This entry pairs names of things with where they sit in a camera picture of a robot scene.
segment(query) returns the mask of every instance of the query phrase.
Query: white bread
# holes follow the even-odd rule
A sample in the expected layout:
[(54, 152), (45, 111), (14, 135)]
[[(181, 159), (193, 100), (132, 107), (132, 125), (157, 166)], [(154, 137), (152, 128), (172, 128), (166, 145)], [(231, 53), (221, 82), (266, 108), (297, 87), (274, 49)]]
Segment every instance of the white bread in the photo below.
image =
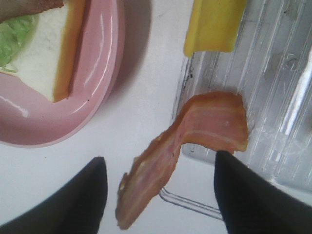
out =
[(65, 0), (63, 7), (40, 13), (33, 38), (7, 65), (17, 69), (9, 74), (51, 102), (69, 96), (84, 6), (85, 0)]

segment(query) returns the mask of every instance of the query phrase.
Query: plastic container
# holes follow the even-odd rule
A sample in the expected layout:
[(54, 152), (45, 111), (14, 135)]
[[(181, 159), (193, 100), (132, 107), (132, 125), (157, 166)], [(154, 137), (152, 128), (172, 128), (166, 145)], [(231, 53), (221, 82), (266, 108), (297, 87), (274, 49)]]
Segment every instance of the plastic container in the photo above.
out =
[[(249, 0), (232, 53), (185, 58), (173, 118), (195, 94), (240, 93), (250, 141), (235, 157), (269, 182), (312, 195), (311, 45), (312, 0)], [(215, 152), (186, 144), (179, 161), (188, 172), (178, 162), (160, 196), (222, 219), (212, 193)]]

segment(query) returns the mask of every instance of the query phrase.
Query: bacon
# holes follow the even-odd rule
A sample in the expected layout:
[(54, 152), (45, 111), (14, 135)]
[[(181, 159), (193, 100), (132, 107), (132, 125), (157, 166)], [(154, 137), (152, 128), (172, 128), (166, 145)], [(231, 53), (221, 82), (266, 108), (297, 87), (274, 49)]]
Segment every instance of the bacon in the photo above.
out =
[(9, 18), (33, 15), (63, 5), (63, 0), (0, 0), (0, 23)]
[(167, 184), (184, 143), (230, 153), (245, 151), (248, 127), (242, 97), (228, 92), (192, 97), (168, 130), (134, 159), (118, 190), (116, 218), (121, 229), (128, 229)]

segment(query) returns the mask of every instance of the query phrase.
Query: cheese slice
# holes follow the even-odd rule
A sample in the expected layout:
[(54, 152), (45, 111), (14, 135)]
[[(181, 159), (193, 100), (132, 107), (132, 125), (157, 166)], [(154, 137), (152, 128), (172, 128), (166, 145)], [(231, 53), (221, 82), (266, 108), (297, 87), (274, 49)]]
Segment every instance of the cheese slice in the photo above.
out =
[(194, 0), (184, 54), (231, 52), (247, 0)]
[(65, 0), (63, 7), (40, 13), (33, 38), (6, 66), (51, 102), (69, 96), (84, 6), (85, 0)]

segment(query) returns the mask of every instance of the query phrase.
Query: white table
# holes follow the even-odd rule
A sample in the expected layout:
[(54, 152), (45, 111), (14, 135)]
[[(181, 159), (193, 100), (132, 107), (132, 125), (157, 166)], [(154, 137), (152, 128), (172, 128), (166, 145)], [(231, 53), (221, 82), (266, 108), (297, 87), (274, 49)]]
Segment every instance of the white table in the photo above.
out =
[[(108, 198), (99, 233), (121, 233), (117, 188), (133, 158), (171, 121), (191, 0), (125, 0), (126, 44), (116, 85), (91, 121), (59, 144), (39, 149), (0, 145), (0, 225), (61, 188), (93, 157), (107, 164)], [(226, 233), (222, 221), (156, 196), (122, 233)]]

